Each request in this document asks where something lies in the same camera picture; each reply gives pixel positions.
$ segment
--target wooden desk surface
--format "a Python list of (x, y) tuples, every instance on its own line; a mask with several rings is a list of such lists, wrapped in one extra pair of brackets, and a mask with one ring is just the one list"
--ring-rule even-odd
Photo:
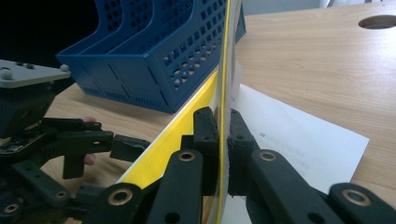
[[(396, 207), (396, 28), (367, 30), (360, 20), (396, 14), (396, 3), (321, 8), (246, 17), (237, 45), (243, 83), (309, 114), (370, 138), (352, 182)], [(72, 86), (48, 117), (91, 116), (104, 130), (152, 141), (172, 115), (85, 95)], [(62, 160), (44, 170), (71, 190), (109, 186), (130, 165), (98, 155), (83, 178), (63, 181)]]

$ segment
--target hole in desk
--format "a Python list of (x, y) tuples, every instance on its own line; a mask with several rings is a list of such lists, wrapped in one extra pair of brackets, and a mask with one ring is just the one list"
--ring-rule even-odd
[(361, 20), (359, 22), (359, 26), (361, 28), (370, 29), (370, 30), (381, 30), (388, 29), (396, 26), (396, 16), (390, 15), (380, 15), (373, 16)]

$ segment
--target blue plastic file holder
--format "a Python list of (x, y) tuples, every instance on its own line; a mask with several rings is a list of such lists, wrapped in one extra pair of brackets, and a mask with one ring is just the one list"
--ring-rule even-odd
[[(85, 93), (176, 112), (219, 63), (226, 0), (96, 0), (96, 31), (61, 51)], [(241, 10), (236, 31), (246, 32)]]

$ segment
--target white paper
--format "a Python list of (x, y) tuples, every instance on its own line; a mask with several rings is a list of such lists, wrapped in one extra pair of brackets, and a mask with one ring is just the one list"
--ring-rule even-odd
[[(235, 109), (260, 148), (281, 153), (311, 187), (324, 193), (333, 184), (350, 181), (369, 142), (244, 85)], [(244, 200), (227, 199), (222, 223), (249, 223)]]

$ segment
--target blue desk organizer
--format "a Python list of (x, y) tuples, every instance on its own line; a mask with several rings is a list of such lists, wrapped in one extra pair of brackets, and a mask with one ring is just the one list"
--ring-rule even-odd
[(95, 2), (96, 31), (57, 55), (87, 94), (174, 113), (219, 63), (226, 0)]

